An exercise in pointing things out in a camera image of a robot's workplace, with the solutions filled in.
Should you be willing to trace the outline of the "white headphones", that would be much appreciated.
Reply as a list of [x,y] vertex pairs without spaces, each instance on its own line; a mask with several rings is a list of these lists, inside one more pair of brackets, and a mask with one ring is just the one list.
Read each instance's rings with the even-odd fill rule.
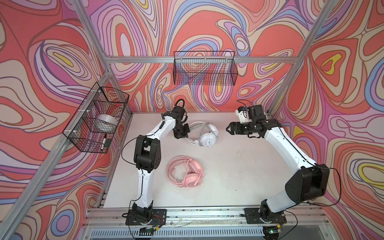
[[201,128],[199,137],[196,140],[186,138],[187,142],[199,147],[210,147],[214,145],[219,138],[219,131],[216,126],[211,122],[201,121],[193,122],[189,125],[190,132],[199,128]]

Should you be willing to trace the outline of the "pink headphones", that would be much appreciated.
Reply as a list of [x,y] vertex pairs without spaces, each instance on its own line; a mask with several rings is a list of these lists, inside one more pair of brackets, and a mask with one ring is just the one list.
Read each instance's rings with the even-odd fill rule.
[[[177,168],[184,166],[184,177],[177,178]],[[179,188],[196,188],[199,187],[205,177],[204,170],[201,165],[194,159],[187,156],[177,156],[167,165],[166,170],[168,180]]]

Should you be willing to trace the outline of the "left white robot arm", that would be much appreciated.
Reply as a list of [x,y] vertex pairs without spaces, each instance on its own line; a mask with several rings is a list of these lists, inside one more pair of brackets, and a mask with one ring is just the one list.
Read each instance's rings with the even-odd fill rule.
[[153,218],[152,186],[155,170],[162,158],[161,140],[171,131],[175,139],[186,138],[190,132],[187,119],[185,100],[179,99],[171,111],[162,114],[162,121],[152,131],[136,139],[134,163],[138,169],[139,187],[137,199],[132,201],[131,213],[144,223]]

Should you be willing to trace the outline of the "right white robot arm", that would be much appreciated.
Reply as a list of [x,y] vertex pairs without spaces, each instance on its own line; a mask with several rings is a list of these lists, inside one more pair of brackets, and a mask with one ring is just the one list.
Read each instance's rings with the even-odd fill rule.
[[275,196],[262,201],[256,214],[269,224],[285,210],[305,201],[322,197],[328,185],[329,168],[318,165],[289,137],[279,121],[267,118],[261,105],[239,107],[235,111],[238,122],[231,122],[226,131],[231,135],[262,138],[270,143],[285,160],[292,172],[285,188]]

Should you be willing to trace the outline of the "grey tape roll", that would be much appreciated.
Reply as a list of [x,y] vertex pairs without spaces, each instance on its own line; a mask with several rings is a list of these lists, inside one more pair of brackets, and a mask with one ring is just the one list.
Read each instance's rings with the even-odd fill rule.
[[113,134],[118,125],[118,120],[107,114],[100,114],[94,121],[93,129],[97,133]]

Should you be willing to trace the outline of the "marker pen in basket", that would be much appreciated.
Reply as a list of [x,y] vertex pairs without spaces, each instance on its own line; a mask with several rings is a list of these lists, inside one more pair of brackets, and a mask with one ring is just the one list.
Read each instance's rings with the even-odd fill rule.
[[102,144],[101,144],[101,150],[104,150],[106,140],[107,140],[107,134],[104,134],[104,137],[103,137],[103,140],[102,140]]

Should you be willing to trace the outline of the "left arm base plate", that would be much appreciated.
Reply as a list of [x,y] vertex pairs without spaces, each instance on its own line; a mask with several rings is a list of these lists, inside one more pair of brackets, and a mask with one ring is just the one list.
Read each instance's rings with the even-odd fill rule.
[[140,214],[137,211],[129,210],[123,215],[126,217],[127,226],[151,225],[156,227],[164,225],[167,221],[166,209],[154,209],[150,214]]

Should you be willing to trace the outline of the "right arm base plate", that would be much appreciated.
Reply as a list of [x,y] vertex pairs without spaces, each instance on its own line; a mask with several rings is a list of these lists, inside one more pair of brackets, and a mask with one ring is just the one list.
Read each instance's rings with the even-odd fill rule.
[[264,208],[245,208],[241,217],[246,218],[247,224],[283,225],[287,223],[283,212],[272,213]]

